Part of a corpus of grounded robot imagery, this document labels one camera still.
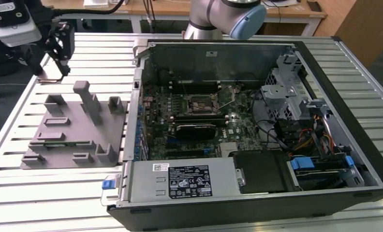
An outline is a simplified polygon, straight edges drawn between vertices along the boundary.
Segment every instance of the wire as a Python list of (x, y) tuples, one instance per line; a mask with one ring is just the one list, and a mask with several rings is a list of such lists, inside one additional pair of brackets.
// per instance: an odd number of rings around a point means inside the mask
[(75, 10), (75, 9), (53, 9), (53, 16), (58, 17), (61, 15), (66, 15), (66, 14), (93, 14), (93, 15), (109, 15), (113, 12), (117, 11), (117, 9), (120, 8), (120, 6), (122, 5), (124, 0), (120, 0), (120, 2), (116, 4), (116, 6), (106, 11), (97, 11), (97, 10)]
[(308, 140), (305, 140), (301, 144), (297, 144), (296, 145), (296, 147), (294, 147), (294, 149), (293, 149), (293, 151), (297, 151), (299, 149), (301, 149), (301, 148), (304, 148), (304, 147), (307, 147), (308, 145), (311, 145), (312, 144), (312, 138), (309, 138)]
[(281, 140), (277, 139), (270, 133), (268, 133), (265, 129), (262, 129), (258, 125), (256, 127), (258, 128), (258, 130), (261, 130), (261, 132), (264, 134), (266, 134), (276, 141), (276, 143), (280, 145), (281, 149), (284, 149), (286, 151), (292, 151), (292, 149), (281, 142)]
[(333, 152), (333, 139), (332, 139), (332, 137), (331, 137), (328, 134), (325, 134), (325, 133), (323, 133), (323, 136), (327, 138), (327, 142), (328, 142), (328, 146), (329, 146), (331, 152), (332, 152), (332, 154), (335, 154), (335, 152)]
[(281, 8), (281, 7), (286, 7), (286, 6), (277, 6), (277, 5), (273, 3), (273, 1), (269, 1), (269, 2), (270, 2), (270, 3), (274, 5), (274, 7), (277, 8), (277, 14), (278, 14), (278, 23), (277, 23), (277, 26), (276, 26), (276, 34), (277, 34), (277, 33), (278, 33), (278, 25), (280, 25), (280, 22), (281, 22), (280, 8)]
[(274, 124), (276, 123), (273, 120), (261, 119), (261, 120), (256, 121), (256, 125), (258, 124), (258, 122), (268, 122), (269, 124)]
[(153, 14), (153, 1), (148, 0), (150, 2), (150, 7), (152, 7), (152, 14)]
[(303, 132), (307, 132), (307, 131), (311, 131), (312, 129), (304, 129), (304, 130), (301, 130), (301, 132), (300, 132), (300, 134), (299, 134), (299, 143), (300, 143), (300, 141), (301, 141), (301, 135), (303, 135)]
[(145, 10), (145, 15), (146, 15), (146, 22), (150, 28), (150, 33), (153, 34), (153, 21), (150, 18), (149, 1), (142, 0), (142, 5), (144, 5), (144, 10)]
[(276, 144), (277, 142), (270, 142), (269, 140), (268, 140), (268, 136), (266, 136), (266, 141), (265, 142), (261, 142), (261, 143), (266, 143), (265, 145), (264, 145), (264, 147), (266, 148), (266, 149), (278, 149), (278, 148), (276, 148), (276, 147), (268, 147), (268, 144)]
[(0, 84), (0, 86), (25, 86), (26, 84)]

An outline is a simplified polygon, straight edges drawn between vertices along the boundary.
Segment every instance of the aluminum table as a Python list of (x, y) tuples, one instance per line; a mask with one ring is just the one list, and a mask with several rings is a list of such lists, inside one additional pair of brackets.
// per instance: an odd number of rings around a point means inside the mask
[[(129, 101), (134, 67), (134, 39), (180, 39), (177, 34), (75, 34), (75, 52), (70, 75), (61, 84), (37, 84), (35, 77), (21, 95), (0, 132), (0, 231), (101, 231), (124, 232), (120, 223), (101, 205), (101, 180), (120, 172), (113, 168), (21, 170), (21, 157), (45, 113), (47, 94), (73, 94), (74, 81), (86, 80), (100, 101), (120, 96)], [(345, 104), (383, 155), (383, 89), (341, 42), (331, 38), (262, 36), (272, 40), (301, 40), (311, 50)], [(57, 73), (54, 63), (43, 58), (45, 71)], [(317, 97), (317, 87), (311, 83)], [(383, 231), (383, 200), (359, 204), (327, 217), (294, 218), (258, 223), (180, 229), (214, 232), (344, 232)]]

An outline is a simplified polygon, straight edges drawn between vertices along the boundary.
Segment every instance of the warning label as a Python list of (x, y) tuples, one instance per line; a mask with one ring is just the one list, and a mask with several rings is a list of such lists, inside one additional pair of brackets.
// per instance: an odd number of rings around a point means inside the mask
[(168, 180), (172, 199), (212, 196), (208, 165), (169, 167)]

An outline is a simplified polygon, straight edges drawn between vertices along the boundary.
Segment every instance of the black cable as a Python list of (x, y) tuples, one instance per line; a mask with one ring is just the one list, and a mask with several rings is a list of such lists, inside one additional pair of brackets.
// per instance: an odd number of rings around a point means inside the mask
[(265, 6), (268, 6), (268, 7), (276, 7), (276, 8), (277, 8), (277, 14), (278, 14), (278, 23), (277, 23), (277, 26), (276, 26), (276, 34), (277, 34), (277, 33), (278, 33), (278, 25), (280, 25), (280, 22), (281, 22), (280, 8), (286, 7), (286, 6), (277, 6), (272, 1), (269, 1), (269, 2), (270, 2), (274, 6), (269, 6), (269, 5), (265, 4), (264, 1), (261, 1), (261, 2), (262, 2), (262, 4), (264, 4)]
[(58, 17), (61, 15), (66, 15), (66, 14), (94, 14), (94, 15), (109, 15), (113, 12), (117, 11), (117, 9), (120, 8), (120, 6), (122, 5), (124, 0), (120, 0), (120, 2), (116, 4), (116, 6), (106, 11), (97, 11), (97, 10), (75, 10), (75, 9), (53, 9), (53, 16)]
[(258, 127), (258, 126), (257, 126), (257, 128), (258, 128), (258, 130), (261, 130), (261, 132), (262, 132), (264, 134), (266, 134), (266, 135), (277, 142), (277, 144), (280, 145), (281, 149), (284, 149), (285, 151), (293, 151), (293, 150), (281, 142), (281, 140), (274, 137), (274, 135), (272, 135), (270, 133), (266, 132), (265, 129), (262, 129), (262, 128)]
[[(150, 2), (150, 9), (152, 9), (152, 14), (153, 14), (153, 2), (152, 0), (148, 0)], [(157, 26), (156, 26), (156, 20), (154, 20), (154, 14), (153, 14), (153, 21), (152, 21), (152, 25), (153, 25), (153, 30), (157, 33)]]
[(256, 100), (256, 97), (257, 97), (257, 94), (258, 94), (258, 93), (260, 93), (260, 89), (256, 91), (254, 96), (253, 96), (253, 101), (252, 101), (252, 103), (250, 103), (250, 118), (252, 118), (253, 122), (256, 122), (256, 127), (258, 128), (258, 130), (261, 130), (261, 132), (265, 133), (265, 134), (277, 142), (277, 144), (280, 145), (281, 149), (284, 149), (284, 150), (286, 150), (286, 151), (292, 151), (292, 149), (281, 142), (281, 140), (277, 139), (270, 133), (268, 133), (268, 132), (265, 131), (265, 129), (262, 129), (262, 128), (257, 125), (257, 123), (261, 122), (261, 121), (266, 121), (268, 123), (269, 123), (269, 122), (273, 123), (272, 120), (266, 120), (266, 119), (261, 119), (261, 120), (258, 120), (258, 121), (254, 120), (254, 116), (253, 116), (253, 106), (254, 106), (254, 100)]
[(150, 2), (150, 7), (152, 7), (152, 14), (153, 14), (153, 2), (152, 0), (148, 0)]
[(150, 10), (149, 10), (148, 0), (142, 0), (142, 5), (144, 5), (144, 10), (145, 10), (145, 15), (146, 15), (148, 26), (150, 28), (150, 33), (153, 33), (153, 26), (152, 26), (153, 22), (150, 22)]

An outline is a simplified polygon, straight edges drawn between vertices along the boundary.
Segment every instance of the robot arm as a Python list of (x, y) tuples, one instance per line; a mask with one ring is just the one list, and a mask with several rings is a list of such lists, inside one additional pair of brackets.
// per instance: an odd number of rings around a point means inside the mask
[(258, 30), (266, 10), (258, 0), (192, 0), (185, 39), (221, 39), (221, 32), (246, 40)]
[(55, 11), (43, 7), (39, 0), (0, 0), (0, 50), (7, 58), (27, 65), (37, 76), (42, 68), (31, 56), (33, 46), (53, 58), (61, 75), (69, 73), (74, 29), (54, 18)]
[[(54, 10), (42, 6), (39, 0), (0, 0), (0, 50), (39, 76), (43, 70), (31, 57), (31, 46), (39, 47), (66, 76), (67, 60), (74, 52), (74, 28), (59, 23), (57, 17), (83, 13), (106, 15), (122, 2), (108, 11), (96, 11)], [(185, 39), (221, 39), (224, 32), (233, 39), (245, 40), (256, 33), (266, 14), (258, 0), (192, 0), (190, 5)]]

